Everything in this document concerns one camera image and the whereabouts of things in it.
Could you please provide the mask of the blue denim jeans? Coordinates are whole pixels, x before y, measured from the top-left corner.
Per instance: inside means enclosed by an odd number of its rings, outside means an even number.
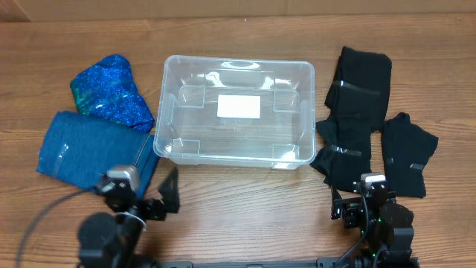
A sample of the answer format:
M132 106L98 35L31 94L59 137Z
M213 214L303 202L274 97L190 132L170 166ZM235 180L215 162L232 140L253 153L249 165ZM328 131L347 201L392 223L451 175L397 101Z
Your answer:
M81 189L90 189L113 167L133 165L137 197L147 191L159 157L153 135L76 112L58 112L39 150L36 171Z

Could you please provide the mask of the sparkly blue garment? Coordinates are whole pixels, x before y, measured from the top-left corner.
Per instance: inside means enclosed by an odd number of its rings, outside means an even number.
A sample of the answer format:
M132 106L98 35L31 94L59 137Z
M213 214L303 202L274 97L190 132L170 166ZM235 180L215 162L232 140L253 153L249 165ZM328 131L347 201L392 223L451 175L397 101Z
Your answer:
M77 111L148 133L155 119L127 58L112 54L80 72L70 88Z

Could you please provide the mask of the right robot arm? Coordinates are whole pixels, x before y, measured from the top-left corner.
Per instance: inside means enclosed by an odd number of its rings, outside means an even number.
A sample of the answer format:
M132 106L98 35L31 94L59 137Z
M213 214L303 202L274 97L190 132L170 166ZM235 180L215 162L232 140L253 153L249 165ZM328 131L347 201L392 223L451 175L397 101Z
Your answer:
M359 196L344 199L331 188L331 218L360 231L356 243L332 266L418 268L411 248L414 213L396 202L386 182L355 182L353 191Z

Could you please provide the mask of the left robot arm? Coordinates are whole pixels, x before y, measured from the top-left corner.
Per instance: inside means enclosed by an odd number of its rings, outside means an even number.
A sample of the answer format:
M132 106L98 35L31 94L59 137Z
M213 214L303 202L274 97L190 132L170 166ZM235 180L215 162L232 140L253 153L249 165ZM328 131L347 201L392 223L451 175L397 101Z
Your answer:
M96 213L78 229L78 267L159 267L153 257L136 255L135 247L148 221L164 221L179 212L179 170L174 167L159 185L158 199L139 198L138 170L133 165L116 166L100 175L90 188L102 196L114 212Z

